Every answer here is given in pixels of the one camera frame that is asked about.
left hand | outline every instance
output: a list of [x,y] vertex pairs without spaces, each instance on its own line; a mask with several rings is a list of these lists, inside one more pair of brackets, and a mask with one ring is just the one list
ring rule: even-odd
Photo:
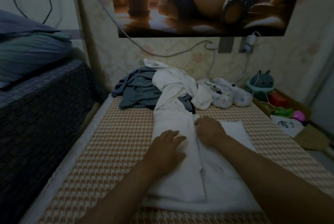
[[142,162],[149,168],[149,172],[156,178],[160,178],[172,172],[186,157],[185,153],[178,153],[177,147],[186,137],[175,138],[179,131],[165,131],[155,138],[149,147]]

bed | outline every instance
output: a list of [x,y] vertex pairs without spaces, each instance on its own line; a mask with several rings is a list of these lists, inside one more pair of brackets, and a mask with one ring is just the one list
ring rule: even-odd
[[80,60],[60,60],[0,90],[0,223],[17,223],[107,92]]
[[[108,97],[92,123],[63,160],[34,205],[26,223],[70,224],[106,195],[151,143],[154,118],[147,108],[121,111],[121,97]],[[258,152],[334,197],[334,177],[286,136],[254,104],[248,108],[196,111],[242,121]],[[264,213],[194,214],[140,207],[133,223],[269,223]]]

blue pillow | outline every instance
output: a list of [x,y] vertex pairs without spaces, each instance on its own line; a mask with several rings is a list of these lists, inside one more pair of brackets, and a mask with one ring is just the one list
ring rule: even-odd
[[66,57],[72,48],[69,34],[37,32],[0,43],[0,88],[49,63]]

hand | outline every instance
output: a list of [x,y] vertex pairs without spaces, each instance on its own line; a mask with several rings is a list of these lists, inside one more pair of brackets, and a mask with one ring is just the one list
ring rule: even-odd
[[208,116],[200,117],[195,122],[197,137],[205,145],[217,147],[217,143],[230,138],[221,124]]
[[186,157],[185,153],[176,152],[177,147],[186,137],[175,138],[179,131],[172,130],[163,132],[155,138],[143,158],[155,179],[172,172],[177,165]]

houndstooth mat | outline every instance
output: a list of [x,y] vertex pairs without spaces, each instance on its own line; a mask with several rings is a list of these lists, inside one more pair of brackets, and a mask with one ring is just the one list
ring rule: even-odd
[[[147,151],[154,125],[153,112],[146,108],[121,111],[118,108],[121,99],[114,99],[39,224],[74,223]],[[197,114],[225,121],[242,121],[259,153],[334,197],[334,177],[254,104],[248,108],[233,106],[229,109],[211,106]],[[211,215],[140,207],[132,223],[269,223],[269,220],[263,213]]]

